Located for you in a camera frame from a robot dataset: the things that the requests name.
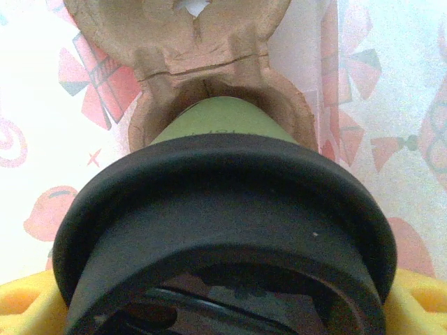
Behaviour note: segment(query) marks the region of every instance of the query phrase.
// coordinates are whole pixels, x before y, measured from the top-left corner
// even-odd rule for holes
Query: paper backdrop
[[[316,115],[321,153],[388,217],[399,265],[443,280],[446,12],[435,0],[292,0],[269,42],[272,66]],[[62,1],[0,2],[0,283],[52,266],[73,198],[129,153],[139,93]]]

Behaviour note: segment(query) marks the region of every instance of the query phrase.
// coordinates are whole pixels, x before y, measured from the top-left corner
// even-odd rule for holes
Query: lens
[[[175,277],[112,319],[123,334],[362,333],[355,311],[324,284],[287,269],[248,264]]]

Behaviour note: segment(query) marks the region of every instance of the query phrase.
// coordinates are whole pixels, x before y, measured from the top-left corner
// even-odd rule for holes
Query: brown cardboard
[[[198,17],[178,0],[65,0],[83,34],[133,67],[142,96],[129,126],[131,151],[186,107],[235,96],[265,110],[298,143],[317,150],[304,96],[269,67],[267,40],[290,0],[214,0]]]

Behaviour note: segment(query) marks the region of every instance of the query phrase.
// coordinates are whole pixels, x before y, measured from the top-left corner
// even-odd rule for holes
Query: green cylinder
[[[255,105],[238,98],[220,96],[202,100],[185,109],[151,144],[214,133],[261,135],[297,143]]]

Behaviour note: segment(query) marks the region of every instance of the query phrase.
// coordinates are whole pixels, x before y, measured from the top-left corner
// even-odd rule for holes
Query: yellow foam
[[[398,269],[387,335],[447,335],[447,283]],[[67,308],[52,270],[0,286],[1,335],[62,335]]]

